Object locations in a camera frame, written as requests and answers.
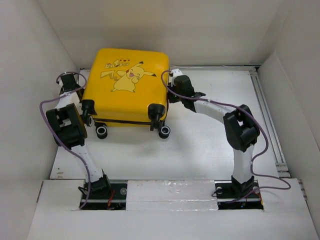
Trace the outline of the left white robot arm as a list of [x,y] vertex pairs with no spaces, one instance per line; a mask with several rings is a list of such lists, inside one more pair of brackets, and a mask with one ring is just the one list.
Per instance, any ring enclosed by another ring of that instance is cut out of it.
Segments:
[[86,109],[84,117],[78,112],[76,104],[82,101],[85,85],[79,85],[76,75],[87,83],[81,73],[68,71],[60,74],[56,79],[61,87],[59,96],[41,102],[39,109],[56,144],[73,155],[84,174],[85,183],[78,188],[80,192],[87,200],[102,200],[112,193],[112,186],[105,172],[95,165],[85,144],[88,137],[86,126],[92,126],[93,118]]

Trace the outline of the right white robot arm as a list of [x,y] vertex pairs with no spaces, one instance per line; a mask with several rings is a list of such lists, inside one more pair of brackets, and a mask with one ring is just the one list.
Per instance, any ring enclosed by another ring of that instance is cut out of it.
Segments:
[[260,129],[253,119],[250,108],[242,104],[213,104],[205,100],[205,94],[196,92],[187,75],[170,73],[171,82],[167,85],[171,103],[182,102],[186,109],[206,115],[223,124],[227,142],[233,149],[233,173],[231,175],[231,194],[234,199],[241,198],[253,189],[254,176],[251,161],[254,145]]

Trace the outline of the yellow hard-shell suitcase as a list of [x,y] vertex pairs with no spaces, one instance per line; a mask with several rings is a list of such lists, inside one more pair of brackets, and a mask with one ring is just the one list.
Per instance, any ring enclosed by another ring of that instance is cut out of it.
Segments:
[[148,126],[168,138],[168,77],[163,72],[169,67],[163,52],[100,49],[81,100],[83,121],[94,124],[99,139],[107,137],[108,127],[128,126]]

